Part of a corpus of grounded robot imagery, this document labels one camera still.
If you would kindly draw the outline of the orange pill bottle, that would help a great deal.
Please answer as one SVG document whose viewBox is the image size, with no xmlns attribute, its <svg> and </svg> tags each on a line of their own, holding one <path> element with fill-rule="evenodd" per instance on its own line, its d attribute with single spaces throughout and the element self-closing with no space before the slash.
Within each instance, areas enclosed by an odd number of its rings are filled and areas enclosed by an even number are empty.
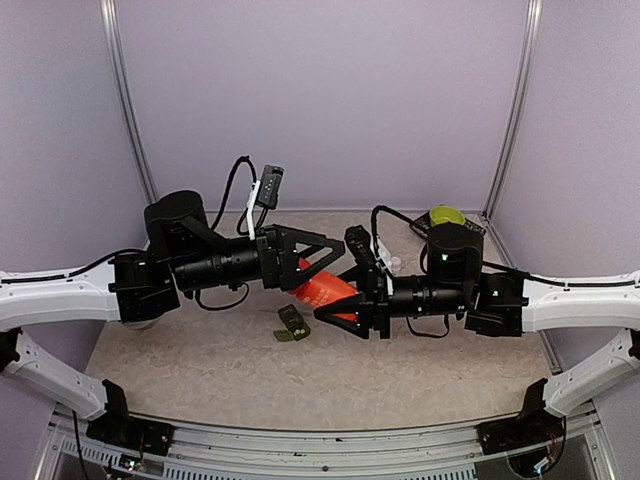
<svg viewBox="0 0 640 480">
<path fill-rule="evenodd" d="M 357 289 L 337 276 L 321 270 L 290 294 L 313 309 L 357 294 Z"/>
</svg>

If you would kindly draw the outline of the green weekly pill organizer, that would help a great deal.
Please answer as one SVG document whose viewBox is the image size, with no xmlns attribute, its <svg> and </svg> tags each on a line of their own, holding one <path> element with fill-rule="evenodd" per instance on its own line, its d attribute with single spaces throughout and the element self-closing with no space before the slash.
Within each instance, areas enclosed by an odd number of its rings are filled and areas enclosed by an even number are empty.
<svg viewBox="0 0 640 480">
<path fill-rule="evenodd" d="M 283 329 L 273 332 L 274 338 L 278 342 L 300 341 L 311 334 L 310 327 L 295 305 L 289 304 L 280 308 L 278 310 L 278 317 L 284 325 Z M 305 328 L 306 333 L 295 335 L 293 332 L 296 328 Z"/>
</svg>

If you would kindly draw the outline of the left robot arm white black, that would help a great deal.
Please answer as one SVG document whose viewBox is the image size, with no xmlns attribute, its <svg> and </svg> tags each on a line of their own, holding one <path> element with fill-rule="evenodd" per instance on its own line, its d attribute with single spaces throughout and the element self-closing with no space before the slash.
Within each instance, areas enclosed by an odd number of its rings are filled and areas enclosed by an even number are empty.
<svg viewBox="0 0 640 480">
<path fill-rule="evenodd" d="M 202 197 L 173 192 L 144 210 L 145 250 L 123 249 L 76 270 L 1 275 L 1 373 L 20 378 L 121 445 L 140 434 L 118 385 L 89 377 L 43 351 L 25 327 L 94 320 L 130 324 L 175 310 L 181 297 L 259 281 L 292 291 L 339 259 L 342 241 L 271 225 L 227 238 L 207 223 Z"/>
</svg>

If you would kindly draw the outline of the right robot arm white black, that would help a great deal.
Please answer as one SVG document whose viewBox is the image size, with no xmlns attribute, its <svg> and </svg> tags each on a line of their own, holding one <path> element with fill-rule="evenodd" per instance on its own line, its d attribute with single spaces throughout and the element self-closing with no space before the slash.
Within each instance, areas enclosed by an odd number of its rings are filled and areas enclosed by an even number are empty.
<svg viewBox="0 0 640 480">
<path fill-rule="evenodd" d="M 356 294 L 318 307 L 316 319 L 362 339 L 389 334 L 393 318 L 455 315 L 466 329 L 489 337 L 564 328 L 616 327 L 600 350 L 560 375 L 527 388 L 511 426 L 523 444 L 535 442 L 577 406 L 639 370 L 639 274 L 553 279 L 491 264 L 483 271 L 483 236 L 451 222 L 430 227 L 420 275 L 390 277 L 365 246 L 362 227 L 345 240 L 356 265 Z"/>
</svg>

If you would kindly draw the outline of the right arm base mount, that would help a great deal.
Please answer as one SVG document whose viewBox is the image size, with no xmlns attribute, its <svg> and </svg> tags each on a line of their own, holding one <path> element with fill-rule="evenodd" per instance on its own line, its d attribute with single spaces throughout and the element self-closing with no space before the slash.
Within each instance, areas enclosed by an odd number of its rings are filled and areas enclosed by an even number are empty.
<svg viewBox="0 0 640 480">
<path fill-rule="evenodd" d="M 483 454 L 492 455 L 562 437 L 565 418 L 545 412 L 526 418 L 513 416 L 480 423 L 477 432 Z"/>
</svg>

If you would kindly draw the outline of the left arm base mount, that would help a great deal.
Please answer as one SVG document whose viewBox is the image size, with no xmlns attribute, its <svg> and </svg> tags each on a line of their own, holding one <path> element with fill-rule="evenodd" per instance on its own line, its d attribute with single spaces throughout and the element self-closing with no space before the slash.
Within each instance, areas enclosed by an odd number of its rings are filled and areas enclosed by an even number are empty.
<svg viewBox="0 0 640 480">
<path fill-rule="evenodd" d="M 165 422 L 105 414 L 88 422 L 86 435 L 108 445 L 165 457 L 173 440 L 174 427 Z"/>
</svg>

